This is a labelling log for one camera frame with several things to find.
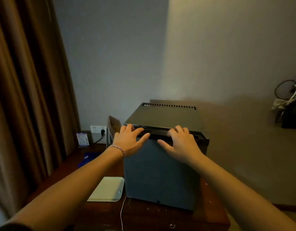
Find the wooden table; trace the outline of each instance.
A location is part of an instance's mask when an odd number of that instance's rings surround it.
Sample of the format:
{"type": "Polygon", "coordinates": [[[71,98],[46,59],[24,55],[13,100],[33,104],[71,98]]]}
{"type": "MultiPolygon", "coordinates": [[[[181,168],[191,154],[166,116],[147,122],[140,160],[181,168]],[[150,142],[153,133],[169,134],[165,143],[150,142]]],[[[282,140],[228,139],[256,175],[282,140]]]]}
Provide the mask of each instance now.
{"type": "MultiPolygon", "coordinates": [[[[105,144],[77,149],[39,186],[27,202],[75,171],[85,152],[104,150],[105,144]]],[[[112,167],[105,176],[124,177],[123,162],[112,167]]],[[[203,178],[200,180],[200,188],[201,194],[194,212],[126,198],[122,210],[124,230],[228,230],[230,222],[220,199],[203,178]]],[[[73,224],[84,225],[86,228],[121,230],[120,211],[125,197],[124,189],[118,202],[86,202],[73,224]]]]}

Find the blue object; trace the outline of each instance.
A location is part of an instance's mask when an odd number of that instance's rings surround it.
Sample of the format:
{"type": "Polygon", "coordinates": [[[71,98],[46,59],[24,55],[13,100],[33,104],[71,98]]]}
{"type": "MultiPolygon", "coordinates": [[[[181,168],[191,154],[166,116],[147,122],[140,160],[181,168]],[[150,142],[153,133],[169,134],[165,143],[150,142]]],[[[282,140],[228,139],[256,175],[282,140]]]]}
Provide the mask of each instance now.
{"type": "Polygon", "coordinates": [[[101,152],[86,152],[84,154],[84,160],[77,165],[78,168],[82,167],[83,165],[87,164],[88,162],[91,162],[92,160],[96,159],[99,155],[101,155],[101,152]]]}

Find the finger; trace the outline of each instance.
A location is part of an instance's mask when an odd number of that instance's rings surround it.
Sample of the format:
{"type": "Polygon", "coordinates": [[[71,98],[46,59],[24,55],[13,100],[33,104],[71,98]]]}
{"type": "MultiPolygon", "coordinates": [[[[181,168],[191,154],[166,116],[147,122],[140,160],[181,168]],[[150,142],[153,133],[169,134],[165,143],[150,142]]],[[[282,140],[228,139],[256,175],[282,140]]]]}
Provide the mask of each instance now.
{"type": "Polygon", "coordinates": [[[170,146],[168,143],[164,142],[163,140],[158,140],[158,144],[167,152],[173,152],[174,148],[170,146]]]}
{"type": "Polygon", "coordinates": [[[188,128],[185,127],[185,128],[182,128],[182,130],[183,130],[183,132],[184,132],[185,134],[187,134],[187,135],[189,134],[189,130],[188,130],[188,128]]]}
{"type": "Polygon", "coordinates": [[[123,133],[125,130],[126,130],[126,126],[122,126],[122,127],[120,128],[120,133],[123,133]]]}
{"type": "Polygon", "coordinates": [[[168,133],[167,133],[167,136],[168,137],[171,137],[171,138],[174,138],[174,137],[176,137],[177,136],[177,132],[176,132],[176,130],[175,129],[170,129],[169,131],[168,131],[168,133]]]}
{"type": "Polygon", "coordinates": [[[176,129],[176,131],[177,131],[178,133],[183,132],[181,126],[176,126],[175,129],[176,129]]]}
{"type": "Polygon", "coordinates": [[[132,126],[132,124],[128,124],[126,127],[126,131],[131,132],[132,130],[134,130],[134,126],[132,126]]]}
{"type": "Polygon", "coordinates": [[[143,137],[141,137],[141,139],[137,141],[137,144],[139,146],[144,145],[144,143],[149,139],[149,136],[150,136],[150,133],[144,134],[143,137]]]}
{"type": "Polygon", "coordinates": [[[135,131],[133,131],[133,133],[135,134],[135,136],[138,136],[140,133],[142,133],[144,130],[144,128],[137,128],[135,131]]]}

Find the wall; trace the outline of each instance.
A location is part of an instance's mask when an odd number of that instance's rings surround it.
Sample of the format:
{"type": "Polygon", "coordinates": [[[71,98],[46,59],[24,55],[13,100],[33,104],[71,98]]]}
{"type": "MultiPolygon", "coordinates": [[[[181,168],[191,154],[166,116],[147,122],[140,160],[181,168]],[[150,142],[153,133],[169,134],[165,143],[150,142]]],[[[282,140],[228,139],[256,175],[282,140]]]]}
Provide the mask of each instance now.
{"type": "Polygon", "coordinates": [[[53,0],[81,128],[141,102],[196,104],[208,156],[271,202],[296,205],[296,130],[273,124],[296,79],[296,0],[53,0]]]}

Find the white tray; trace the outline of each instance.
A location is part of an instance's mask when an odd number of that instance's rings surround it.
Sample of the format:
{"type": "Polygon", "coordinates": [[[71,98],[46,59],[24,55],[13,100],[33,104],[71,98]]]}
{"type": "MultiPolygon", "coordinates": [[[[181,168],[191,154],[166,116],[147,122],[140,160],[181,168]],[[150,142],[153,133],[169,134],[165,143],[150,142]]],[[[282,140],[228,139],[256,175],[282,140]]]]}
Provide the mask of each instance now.
{"type": "Polygon", "coordinates": [[[87,201],[117,202],[121,199],[124,183],[123,177],[104,177],[87,201]]]}

